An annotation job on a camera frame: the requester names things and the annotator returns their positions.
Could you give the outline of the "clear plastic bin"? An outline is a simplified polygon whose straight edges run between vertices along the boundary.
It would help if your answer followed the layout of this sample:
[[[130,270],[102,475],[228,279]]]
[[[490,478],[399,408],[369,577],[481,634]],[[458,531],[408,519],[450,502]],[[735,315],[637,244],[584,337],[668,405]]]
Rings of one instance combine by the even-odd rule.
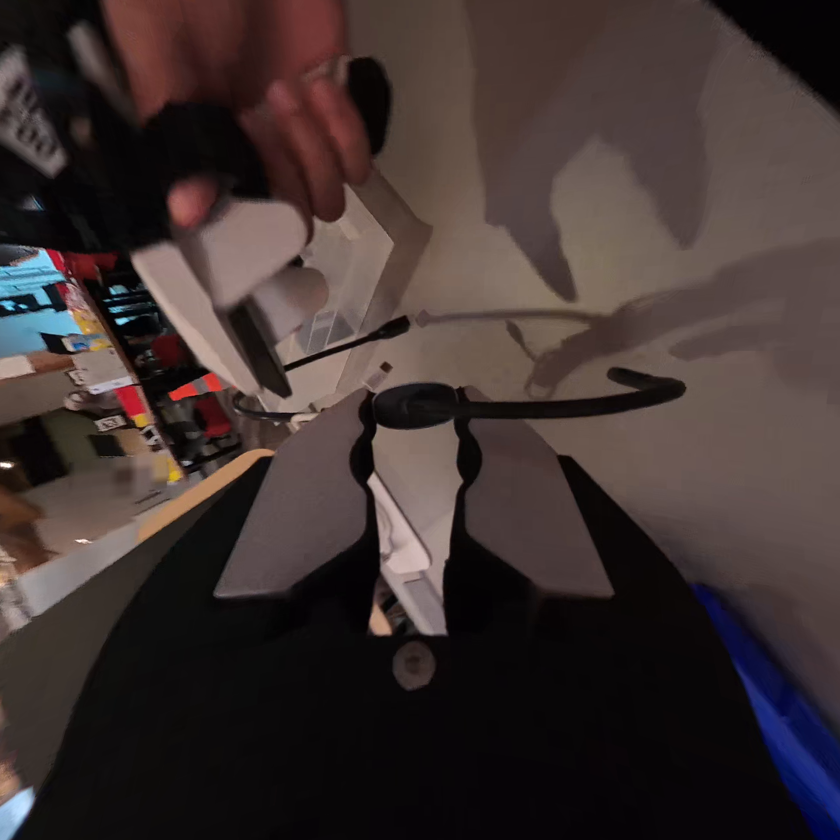
[[[317,223],[303,252],[306,267],[327,281],[327,303],[277,347],[291,364],[380,328],[397,316],[401,301],[432,237],[378,170],[345,189],[346,207],[332,224]]]

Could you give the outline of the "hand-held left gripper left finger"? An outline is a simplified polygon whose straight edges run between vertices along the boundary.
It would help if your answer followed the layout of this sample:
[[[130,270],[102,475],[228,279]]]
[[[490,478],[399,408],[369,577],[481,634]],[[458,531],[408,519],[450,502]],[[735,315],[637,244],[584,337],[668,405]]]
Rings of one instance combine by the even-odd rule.
[[[369,488],[376,423],[360,388],[279,446],[214,590],[303,621],[370,632],[381,554]]]

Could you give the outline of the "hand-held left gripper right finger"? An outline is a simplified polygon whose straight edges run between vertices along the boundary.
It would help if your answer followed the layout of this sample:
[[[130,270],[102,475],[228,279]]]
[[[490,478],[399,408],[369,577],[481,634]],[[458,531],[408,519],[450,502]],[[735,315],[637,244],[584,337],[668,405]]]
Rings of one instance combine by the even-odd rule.
[[[549,634],[614,604],[552,447],[522,420],[460,417],[461,479],[444,571],[449,634]]]

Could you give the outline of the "black cable orange plug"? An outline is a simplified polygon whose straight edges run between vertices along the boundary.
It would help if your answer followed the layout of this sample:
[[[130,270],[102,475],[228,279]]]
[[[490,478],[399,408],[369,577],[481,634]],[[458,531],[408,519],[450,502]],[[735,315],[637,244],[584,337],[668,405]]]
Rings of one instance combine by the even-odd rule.
[[[377,389],[385,382],[392,370],[392,365],[389,363],[382,363],[366,380],[364,380],[364,387],[370,392],[376,392]],[[233,411],[241,417],[257,422],[268,422],[272,424],[304,424],[311,421],[321,412],[319,409],[292,413],[260,411],[246,407],[244,404],[245,399],[246,396],[244,394],[240,392],[236,393],[232,401]]]

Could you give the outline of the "orange traffic cone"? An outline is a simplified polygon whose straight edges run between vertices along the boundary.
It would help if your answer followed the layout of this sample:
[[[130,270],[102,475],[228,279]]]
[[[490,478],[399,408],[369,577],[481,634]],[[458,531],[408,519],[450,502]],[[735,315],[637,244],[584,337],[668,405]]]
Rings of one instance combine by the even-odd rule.
[[[215,373],[207,372],[194,380],[167,393],[168,398],[176,403],[186,398],[203,396],[205,394],[223,392],[228,388],[228,383],[220,379]]]

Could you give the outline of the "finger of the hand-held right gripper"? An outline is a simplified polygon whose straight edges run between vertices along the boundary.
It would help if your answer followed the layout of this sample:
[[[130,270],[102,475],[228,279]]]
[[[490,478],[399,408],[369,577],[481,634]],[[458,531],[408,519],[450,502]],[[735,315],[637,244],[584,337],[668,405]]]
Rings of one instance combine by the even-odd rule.
[[[164,242],[132,252],[134,271],[142,279],[175,331],[196,360],[228,385],[257,396],[292,394],[284,364],[265,320],[250,302],[231,311],[217,310],[181,250]]]

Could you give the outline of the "black cable thick plug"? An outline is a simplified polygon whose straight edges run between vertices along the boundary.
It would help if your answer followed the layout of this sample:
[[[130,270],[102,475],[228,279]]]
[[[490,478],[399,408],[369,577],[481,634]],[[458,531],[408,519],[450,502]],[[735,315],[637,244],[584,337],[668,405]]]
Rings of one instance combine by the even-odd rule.
[[[603,417],[640,411],[680,399],[686,384],[672,377],[614,366],[607,378],[625,392],[542,402],[492,402],[468,398],[465,390],[443,383],[412,383],[378,393],[372,401],[381,427],[413,431],[449,422],[542,421]]]

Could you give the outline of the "grey desk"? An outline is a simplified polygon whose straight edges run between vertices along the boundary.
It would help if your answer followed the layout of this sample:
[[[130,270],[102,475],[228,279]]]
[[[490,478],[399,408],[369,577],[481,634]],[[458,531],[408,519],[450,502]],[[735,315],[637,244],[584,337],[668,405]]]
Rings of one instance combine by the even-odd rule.
[[[432,237],[348,359],[497,400],[679,401],[538,423],[838,722],[838,115],[706,2],[347,2]]]

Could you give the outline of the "blue plastic bin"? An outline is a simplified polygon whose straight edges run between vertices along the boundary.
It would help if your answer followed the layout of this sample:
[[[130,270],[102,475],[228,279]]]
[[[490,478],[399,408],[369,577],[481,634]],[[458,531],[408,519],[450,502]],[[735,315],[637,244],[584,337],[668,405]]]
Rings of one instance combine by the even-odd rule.
[[[734,608],[692,584],[748,694],[773,763],[815,838],[839,838],[839,743],[806,694]]]

